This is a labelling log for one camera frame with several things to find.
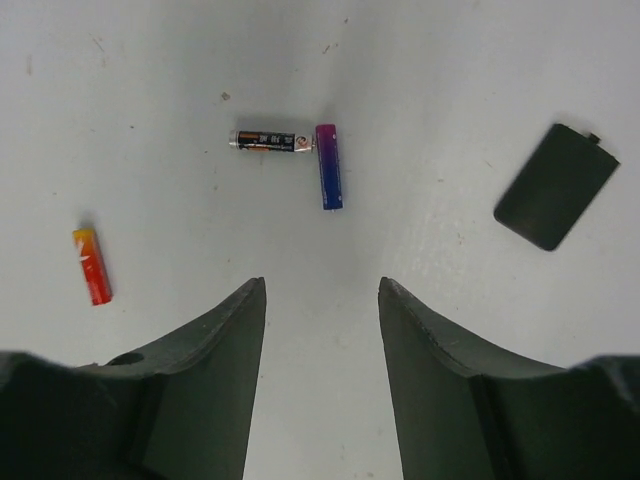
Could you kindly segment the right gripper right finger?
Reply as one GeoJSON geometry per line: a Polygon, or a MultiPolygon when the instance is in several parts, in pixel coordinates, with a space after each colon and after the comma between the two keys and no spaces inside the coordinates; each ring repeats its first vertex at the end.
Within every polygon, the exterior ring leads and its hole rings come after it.
{"type": "Polygon", "coordinates": [[[407,479],[635,479],[639,359],[570,368],[501,348],[383,278],[379,320],[407,479]]]}

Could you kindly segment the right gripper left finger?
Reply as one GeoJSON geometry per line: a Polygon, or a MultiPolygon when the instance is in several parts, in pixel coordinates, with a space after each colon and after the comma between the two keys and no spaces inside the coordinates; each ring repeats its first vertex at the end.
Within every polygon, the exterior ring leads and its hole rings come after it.
{"type": "Polygon", "coordinates": [[[253,278],[104,365],[1,355],[5,479],[239,479],[266,326],[253,278]]]}

